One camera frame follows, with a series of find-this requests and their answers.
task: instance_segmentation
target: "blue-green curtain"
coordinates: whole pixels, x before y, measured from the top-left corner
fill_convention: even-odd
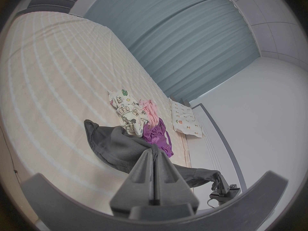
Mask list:
[[[197,98],[260,56],[229,0],[97,0],[85,18],[110,28],[177,100]]]

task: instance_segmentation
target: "printed pillow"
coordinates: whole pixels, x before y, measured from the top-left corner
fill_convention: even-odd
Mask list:
[[[190,107],[170,100],[173,129],[202,138],[202,129]]]

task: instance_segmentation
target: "purple satin fabric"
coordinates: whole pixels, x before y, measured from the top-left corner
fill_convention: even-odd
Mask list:
[[[167,134],[169,144],[167,144],[165,132]],[[171,150],[171,140],[168,132],[166,131],[166,126],[161,118],[159,118],[158,125],[153,128],[150,128],[148,123],[144,125],[142,138],[150,144],[157,144],[160,149],[166,152],[168,157],[173,156],[173,152]]]

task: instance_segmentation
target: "white pillow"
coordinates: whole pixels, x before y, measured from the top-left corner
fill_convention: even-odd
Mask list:
[[[202,138],[202,129],[190,107],[170,100],[173,129]]]

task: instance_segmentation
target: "black garment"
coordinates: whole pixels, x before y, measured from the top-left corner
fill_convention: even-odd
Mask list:
[[[90,120],[85,120],[84,127],[88,143],[99,159],[125,173],[129,173],[141,154],[152,147],[142,138],[128,134],[121,126],[100,127]],[[218,186],[220,172],[217,170],[173,165],[189,187],[198,187],[209,181],[213,182],[212,189]]]

